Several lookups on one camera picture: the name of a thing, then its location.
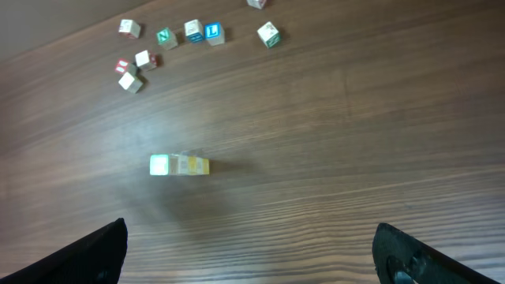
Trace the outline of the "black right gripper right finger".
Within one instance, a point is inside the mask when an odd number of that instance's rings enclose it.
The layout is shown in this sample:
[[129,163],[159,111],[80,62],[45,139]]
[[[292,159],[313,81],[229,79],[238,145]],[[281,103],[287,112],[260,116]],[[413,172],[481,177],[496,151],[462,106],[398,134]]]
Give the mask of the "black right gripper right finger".
[[372,242],[381,284],[499,284],[385,222]]

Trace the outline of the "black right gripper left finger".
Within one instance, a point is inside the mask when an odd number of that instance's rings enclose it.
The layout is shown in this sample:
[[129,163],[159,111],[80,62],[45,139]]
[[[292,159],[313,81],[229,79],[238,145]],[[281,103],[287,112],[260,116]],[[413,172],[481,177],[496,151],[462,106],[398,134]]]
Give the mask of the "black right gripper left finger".
[[1,284],[117,284],[127,252],[123,218],[1,278]]

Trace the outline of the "green Z block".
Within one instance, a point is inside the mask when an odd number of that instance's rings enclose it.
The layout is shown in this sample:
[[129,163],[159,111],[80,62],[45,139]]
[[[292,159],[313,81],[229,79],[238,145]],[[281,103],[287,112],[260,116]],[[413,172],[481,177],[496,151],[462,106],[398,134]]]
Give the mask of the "green Z block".
[[272,48],[281,40],[279,30],[270,21],[261,26],[257,34],[267,48]]
[[177,175],[178,157],[170,154],[151,155],[149,172],[151,176]]

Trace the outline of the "white mushroom picture block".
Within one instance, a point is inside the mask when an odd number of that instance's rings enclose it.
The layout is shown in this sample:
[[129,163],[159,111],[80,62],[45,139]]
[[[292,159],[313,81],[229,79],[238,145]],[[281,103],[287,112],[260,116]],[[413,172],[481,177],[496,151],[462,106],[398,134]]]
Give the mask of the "white mushroom picture block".
[[188,175],[209,175],[210,163],[208,159],[196,156],[188,157]]

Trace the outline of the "green N block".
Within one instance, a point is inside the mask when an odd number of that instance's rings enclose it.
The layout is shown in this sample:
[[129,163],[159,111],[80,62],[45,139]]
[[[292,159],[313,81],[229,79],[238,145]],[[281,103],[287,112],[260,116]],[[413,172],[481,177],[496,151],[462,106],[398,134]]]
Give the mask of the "green N block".
[[157,31],[156,38],[158,45],[165,50],[171,50],[178,46],[177,36],[169,28]]

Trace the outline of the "blue L block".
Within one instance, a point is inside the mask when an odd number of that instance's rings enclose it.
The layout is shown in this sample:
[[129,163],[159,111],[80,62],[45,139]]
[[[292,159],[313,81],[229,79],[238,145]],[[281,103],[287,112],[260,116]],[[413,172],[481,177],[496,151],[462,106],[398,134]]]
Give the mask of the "blue L block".
[[207,24],[204,27],[205,39],[211,46],[224,44],[226,42],[225,32],[219,22]]

